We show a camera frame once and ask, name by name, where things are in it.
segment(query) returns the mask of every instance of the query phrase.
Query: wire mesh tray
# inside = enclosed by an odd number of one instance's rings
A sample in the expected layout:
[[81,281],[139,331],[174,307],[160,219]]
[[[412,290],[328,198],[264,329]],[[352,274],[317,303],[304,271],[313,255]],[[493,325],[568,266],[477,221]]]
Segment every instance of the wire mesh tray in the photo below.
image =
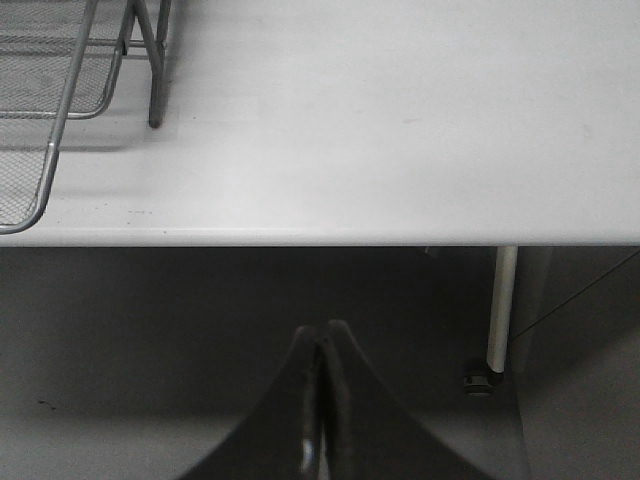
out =
[[[42,213],[57,161],[57,145],[51,144],[61,136],[60,125],[107,107],[132,19],[129,5],[0,0],[0,233],[28,228]],[[76,77],[73,60],[81,42]],[[65,106],[72,76],[75,91]]]

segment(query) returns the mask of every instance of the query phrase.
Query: white table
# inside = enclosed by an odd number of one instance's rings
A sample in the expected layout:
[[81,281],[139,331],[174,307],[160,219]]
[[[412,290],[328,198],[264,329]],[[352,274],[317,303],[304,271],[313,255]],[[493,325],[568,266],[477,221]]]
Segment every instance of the white table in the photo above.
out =
[[640,243],[635,1],[177,2],[10,245]]

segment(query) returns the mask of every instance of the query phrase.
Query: gray floor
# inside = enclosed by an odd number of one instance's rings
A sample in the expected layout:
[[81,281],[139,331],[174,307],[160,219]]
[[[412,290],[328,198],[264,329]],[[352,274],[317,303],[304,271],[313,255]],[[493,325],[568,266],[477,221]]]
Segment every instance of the gray floor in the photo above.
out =
[[0,477],[162,479],[214,447],[293,329],[348,321],[400,402],[496,479],[526,479],[511,378],[481,357],[489,249],[3,249]]
[[640,478],[640,248],[554,249],[518,396],[534,480]]

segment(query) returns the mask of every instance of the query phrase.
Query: table top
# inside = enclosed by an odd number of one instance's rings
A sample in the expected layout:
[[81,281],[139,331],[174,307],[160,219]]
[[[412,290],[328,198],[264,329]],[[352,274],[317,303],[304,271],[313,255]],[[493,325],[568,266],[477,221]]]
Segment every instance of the table top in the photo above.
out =
[[174,4],[0,246],[640,243],[637,2]]

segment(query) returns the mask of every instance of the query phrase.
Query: metal rack leg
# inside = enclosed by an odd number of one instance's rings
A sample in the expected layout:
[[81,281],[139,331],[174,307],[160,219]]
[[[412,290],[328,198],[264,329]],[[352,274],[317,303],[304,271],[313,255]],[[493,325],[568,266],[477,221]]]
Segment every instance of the metal rack leg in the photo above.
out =
[[169,23],[169,12],[171,0],[162,0],[160,4],[160,14],[158,26],[154,38],[153,29],[149,20],[149,12],[143,0],[134,0],[135,12],[142,31],[149,61],[151,62],[151,99],[149,103],[149,125],[158,128],[162,124],[164,116],[164,57],[165,40]]

